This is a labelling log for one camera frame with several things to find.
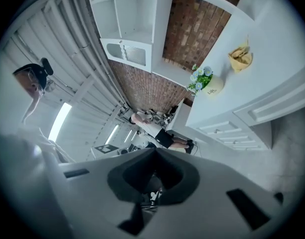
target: black shorts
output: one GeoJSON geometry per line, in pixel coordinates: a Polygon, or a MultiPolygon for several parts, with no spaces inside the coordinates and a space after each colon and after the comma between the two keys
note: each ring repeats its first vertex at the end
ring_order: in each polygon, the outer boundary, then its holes
{"type": "Polygon", "coordinates": [[[159,131],[155,139],[165,148],[169,148],[173,144],[172,136],[168,134],[164,129],[159,131]]]}

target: blue flower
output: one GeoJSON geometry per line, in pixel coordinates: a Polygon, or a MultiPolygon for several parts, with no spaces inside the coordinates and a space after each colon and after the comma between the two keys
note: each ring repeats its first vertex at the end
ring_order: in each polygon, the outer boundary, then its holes
{"type": "Polygon", "coordinates": [[[202,83],[197,82],[196,83],[196,90],[201,90],[202,89],[202,83]]]}
{"type": "Polygon", "coordinates": [[[203,70],[206,76],[210,76],[213,74],[213,71],[211,70],[210,66],[206,66],[203,70]]]}
{"type": "Polygon", "coordinates": [[[190,76],[190,80],[191,80],[192,82],[195,82],[195,81],[197,80],[197,77],[194,76],[194,75],[191,75],[191,76],[190,76]]]}
{"type": "Polygon", "coordinates": [[[198,72],[198,75],[203,75],[204,74],[204,71],[201,68],[198,68],[197,72],[198,72]]]}

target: white countertop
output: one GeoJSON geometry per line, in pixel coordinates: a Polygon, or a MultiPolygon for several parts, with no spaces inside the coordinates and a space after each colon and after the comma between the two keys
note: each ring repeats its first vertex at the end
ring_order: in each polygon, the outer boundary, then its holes
{"type": "Polygon", "coordinates": [[[305,26],[288,4],[270,0],[255,25],[230,17],[201,66],[206,65],[215,75],[223,75],[225,86],[212,99],[203,93],[195,97],[188,126],[260,100],[299,72],[305,66],[305,26]],[[247,35],[253,62],[235,74],[227,54],[243,43],[247,35]]]}

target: black cap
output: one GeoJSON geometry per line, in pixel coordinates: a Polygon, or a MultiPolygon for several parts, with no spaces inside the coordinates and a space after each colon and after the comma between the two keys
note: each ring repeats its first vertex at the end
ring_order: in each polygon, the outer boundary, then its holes
{"type": "Polygon", "coordinates": [[[17,69],[16,71],[13,72],[13,74],[16,74],[21,71],[32,70],[34,72],[35,76],[37,77],[38,82],[41,85],[41,87],[43,89],[45,89],[46,81],[47,81],[46,77],[48,75],[53,75],[54,72],[46,58],[42,58],[41,62],[43,64],[43,66],[40,66],[38,64],[28,64],[28,65],[22,66],[21,68],[17,69]]]}

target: brick wall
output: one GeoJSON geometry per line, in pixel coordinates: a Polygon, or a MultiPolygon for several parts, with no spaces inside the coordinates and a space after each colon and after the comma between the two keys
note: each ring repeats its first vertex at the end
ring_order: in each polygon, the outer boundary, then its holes
{"type": "Polygon", "coordinates": [[[156,74],[113,60],[109,64],[135,110],[166,112],[183,98],[191,98],[190,91],[156,74]]]}
{"type": "Polygon", "coordinates": [[[172,0],[164,58],[184,70],[200,65],[229,18],[228,12],[202,0],[172,0]]]}

